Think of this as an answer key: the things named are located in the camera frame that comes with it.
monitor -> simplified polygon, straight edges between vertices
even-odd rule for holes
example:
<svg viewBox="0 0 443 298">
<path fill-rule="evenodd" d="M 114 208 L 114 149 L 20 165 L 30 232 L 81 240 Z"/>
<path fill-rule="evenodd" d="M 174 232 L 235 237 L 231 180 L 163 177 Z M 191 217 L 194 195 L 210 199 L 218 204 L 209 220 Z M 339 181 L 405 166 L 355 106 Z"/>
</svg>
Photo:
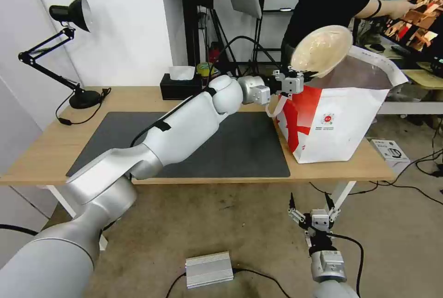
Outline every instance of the monitor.
<svg viewBox="0 0 443 298">
<path fill-rule="evenodd" d="M 382 35 L 426 60 L 443 58 L 443 0 L 411 0 L 417 7 L 388 19 Z"/>
</svg>

logo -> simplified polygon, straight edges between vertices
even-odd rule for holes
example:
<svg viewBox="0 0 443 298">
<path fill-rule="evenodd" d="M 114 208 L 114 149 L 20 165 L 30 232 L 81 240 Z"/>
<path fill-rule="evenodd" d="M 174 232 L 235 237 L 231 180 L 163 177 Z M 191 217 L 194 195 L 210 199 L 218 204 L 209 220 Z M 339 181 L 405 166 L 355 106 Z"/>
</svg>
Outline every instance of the logo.
<svg viewBox="0 0 443 298">
<path fill-rule="evenodd" d="M 334 114 L 333 113 L 326 113 L 323 115 L 322 124 L 332 125 L 333 121 L 334 121 Z"/>
</svg>

desk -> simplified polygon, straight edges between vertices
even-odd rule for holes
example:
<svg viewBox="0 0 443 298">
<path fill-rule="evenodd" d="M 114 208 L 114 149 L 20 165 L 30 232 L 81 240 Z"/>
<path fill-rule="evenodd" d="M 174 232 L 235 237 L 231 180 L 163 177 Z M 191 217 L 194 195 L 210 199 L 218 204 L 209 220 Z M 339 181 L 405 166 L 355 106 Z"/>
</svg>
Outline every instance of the desk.
<svg viewBox="0 0 443 298">
<path fill-rule="evenodd" d="M 66 172 L 78 157 L 103 118 L 111 111 L 165 112 L 178 101 L 163 101 L 158 87 L 113 87 L 101 109 L 90 121 L 66 126 L 54 121 L 30 148 L 0 178 L 0 185 L 44 185 L 65 207 L 71 216 L 76 212 L 55 186 L 64 185 Z M 68 107 L 61 117 L 72 121 L 88 118 L 95 108 L 76 110 Z M 256 104 L 242 106 L 241 111 L 263 111 Z M 281 178 L 150 178 L 134 181 L 147 184 L 210 184 L 210 183 L 273 183 L 307 182 L 318 179 L 345 181 L 339 183 L 333 200 L 339 208 L 357 180 L 390 180 L 393 172 L 376 150 L 363 139 L 353 157 L 347 162 L 298 164 L 290 152 L 284 136 L 277 128 L 280 143 L 289 167 L 290 176 Z"/>
<path fill-rule="evenodd" d="M 391 46 L 395 45 L 395 43 L 391 42 L 382 43 L 385 47 L 385 51 L 379 53 L 376 50 L 370 48 L 369 44 L 365 45 L 365 48 L 379 53 L 380 55 L 389 58 L 389 59 L 402 59 L 398 53 L 391 49 Z M 418 65 L 425 67 L 426 63 L 418 63 Z M 443 90 L 443 79 L 435 76 L 434 74 L 424 70 L 402 70 L 406 77 L 408 77 L 411 82 L 418 85 L 420 88 L 428 90 L 428 95 L 423 99 L 424 101 L 420 101 L 415 98 L 407 98 L 405 96 L 401 96 L 401 94 L 392 94 L 393 98 L 398 98 L 398 101 L 385 101 L 381 106 L 378 114 L 441 114 L 443 113 L 443 94 L 441 90 Z"/>
</svg>

paper bag handle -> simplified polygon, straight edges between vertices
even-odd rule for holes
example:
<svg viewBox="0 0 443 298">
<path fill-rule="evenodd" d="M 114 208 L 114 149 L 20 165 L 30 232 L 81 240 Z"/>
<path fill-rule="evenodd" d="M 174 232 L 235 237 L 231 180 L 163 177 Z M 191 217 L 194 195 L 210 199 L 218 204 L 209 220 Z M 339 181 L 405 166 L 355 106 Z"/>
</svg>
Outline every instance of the paper bag handle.
<svg viewBox="0 0 443 298">
<path fill-rule="evenodd" d="M 283 110 L 286 100 L 287 100 L 286 96 L 282 95 L 280 97 L 280 99 L 278 100 L 277 106 L 274 109 L 274 113 L 269 112 L 269 103 L 266 104 L 265 110 L 266 110 L 266 113 L 268 114 L 268 117 L 275 118 Z"/>
</svg>

desk lamp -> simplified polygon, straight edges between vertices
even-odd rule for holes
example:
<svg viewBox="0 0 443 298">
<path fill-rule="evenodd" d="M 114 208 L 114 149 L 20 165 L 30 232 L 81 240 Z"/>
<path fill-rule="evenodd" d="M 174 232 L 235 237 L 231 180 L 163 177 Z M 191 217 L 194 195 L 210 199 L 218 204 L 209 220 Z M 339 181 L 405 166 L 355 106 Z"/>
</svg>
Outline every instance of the desk lamp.
<svg viewBox="0 0 443 298">
<path fill-rule="evenodd" d="M 69 4 L 69 6 L 52 5 L 49 7 L 49 15 L 52 17 L 52 19 L 59 21 L 60 24 L 64 26 L 64 29 L 47 40 L 44 40 L 42 43 L 37 44 L 35 47 L 19 53 L 18 59 L 72 89 L 74 94 L 70 97 L 69 104 L 74 109 L 86 109 L 99 104 L 102 100 L 102 96 L 96 91 L 84 90 L 80 87 L 79 83 L 59 76 L 37 63 L 37 59 L 50 53 L 54 49 L 62 46 L 74 38 L 75 28 L 70 25 L 71 22 L 87 32 L 91 31 L 92 18 L 88 1 L 74 0 L 71 4 Z M 66 36 L 67 38 L 58 44 L 53 45 L 52 47 L 40 48 L 62 35 Z"/>
</svg>

